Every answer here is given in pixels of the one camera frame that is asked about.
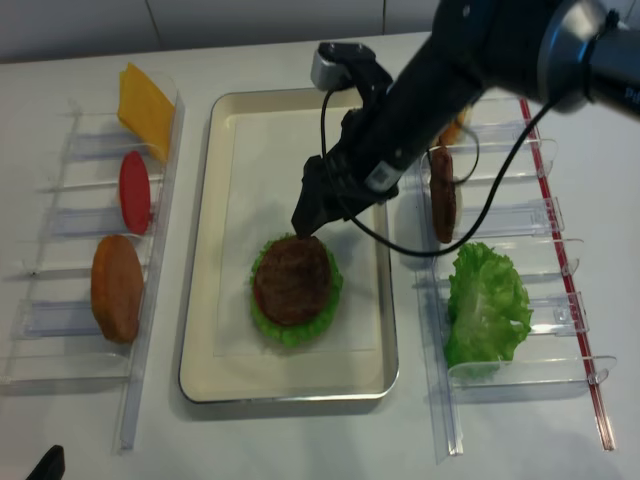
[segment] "metal tray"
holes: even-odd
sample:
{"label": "metal tray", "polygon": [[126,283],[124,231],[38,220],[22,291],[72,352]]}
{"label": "metal tray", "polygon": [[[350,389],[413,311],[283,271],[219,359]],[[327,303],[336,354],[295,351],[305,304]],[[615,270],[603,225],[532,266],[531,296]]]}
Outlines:
{"label": "metal tray", "polygon": [[[193,402],[372,400],[396,380],[389,252],[348,224],[317,234],[345,279],[323,337],[284,349],[249,314],[251,265],[268,240],[292,230],[304,162],[320,148],[322,100],[315,90],[289,90],[230,94],[214,105],[179,374]],[[332,99],[330,144],[359,104],[356,92]],[[360,219],[387,235],[386,207]]]}

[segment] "white table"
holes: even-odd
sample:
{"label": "white table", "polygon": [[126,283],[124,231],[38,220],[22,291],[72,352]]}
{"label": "white table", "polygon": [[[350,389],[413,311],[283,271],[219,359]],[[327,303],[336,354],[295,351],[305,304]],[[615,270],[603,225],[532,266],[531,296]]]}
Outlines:
{"label": "white table", "polygon": [[[424,39],[413,34],[365,42],[396,76]],[[465,407],[465,454],[436,464],[414,277],[397,255],[392,268],[400,378],[372,413],[214,421],[206,407],[184,400],[176,381],[183,330],[179,301],[211,107],[228,92],[310,87],[314,47],[298,43],[0,66],[0,212],[3,203],[20,195],[7,182],[16,165],[28,161],[28,155],[19,156],[34,141],[21,136],[17,126],[60,99],[89,95],[93,81],[113,76],[127,61],[173,77],[187,107],[135,450],[123,456],[112,451],[119,391],[0,398],[0,477],[24,478],[46,449],[59,443],[66,450],[65,479],[637,478],[640,193],[633,192],[640,191],[640,162],[634,158],[640,127],[600,107],[572,117],[550,114],[540,130],[560,146],[550,182],[562,202],[564,236],[586,241],[575,280],[589,313],[592,350],[618,357],[602,387],[617,451],[601,450],[587,395]],[[398,208],[391,202],[390,218]]]}

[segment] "brown patty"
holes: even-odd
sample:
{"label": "brown patty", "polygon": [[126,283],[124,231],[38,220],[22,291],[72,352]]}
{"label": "brown patty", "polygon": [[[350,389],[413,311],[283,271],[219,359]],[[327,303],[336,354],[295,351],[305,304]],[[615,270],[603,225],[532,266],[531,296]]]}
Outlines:
{"label": "brown patty", "polygon": [[453,160],[446,147],[431,152],[431,216],[436,237],[450,243],[456,224],[456,187],[453,182]]}
{"label": "brown patty", "polygon": [[122,235],[103,238],[91,267],[91,310],[107,340],[135,340],[143,287],[142,267],[129,239]]}
{"label": "brown patty", "polygon": [[315,237],[278,240],[264,255],[253,287],[260,310],[269,320],[284,326],[304,324],[329,300],[327,252]]}

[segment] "white wall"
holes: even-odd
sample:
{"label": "white wall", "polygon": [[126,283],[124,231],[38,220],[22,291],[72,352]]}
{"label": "white wall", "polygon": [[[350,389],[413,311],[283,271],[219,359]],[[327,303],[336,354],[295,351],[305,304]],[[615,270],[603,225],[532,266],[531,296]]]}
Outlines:
{"label": "white wall", "polygon": [[384,0],[148,0],[164,48],[382,34]]}
{"label": "white wall", "polygon": [[440,0],[386,0],[385,33],[427,32]]}
{"label": "white wall", "polygon": [[144,0],[0,0],[0,61],[158,47]]}

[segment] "burger patty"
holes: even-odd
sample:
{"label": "burger patty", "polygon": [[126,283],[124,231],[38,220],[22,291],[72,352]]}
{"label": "burger patty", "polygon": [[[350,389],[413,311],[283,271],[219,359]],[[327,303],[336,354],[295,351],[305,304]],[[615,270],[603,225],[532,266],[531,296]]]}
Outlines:
{"label": "burger patty", "polygon": [[431,216],[436,237],[450,243],[456,226],[456,187],[453,184],[453,160],[446,147],[431,152]]}
{"label": "burger patty", "polygon": [[272,322],[307,323],[324,309],[331,293],[324,246],[316,237],[274,242],[258,267],[253,290],[260,310]]}

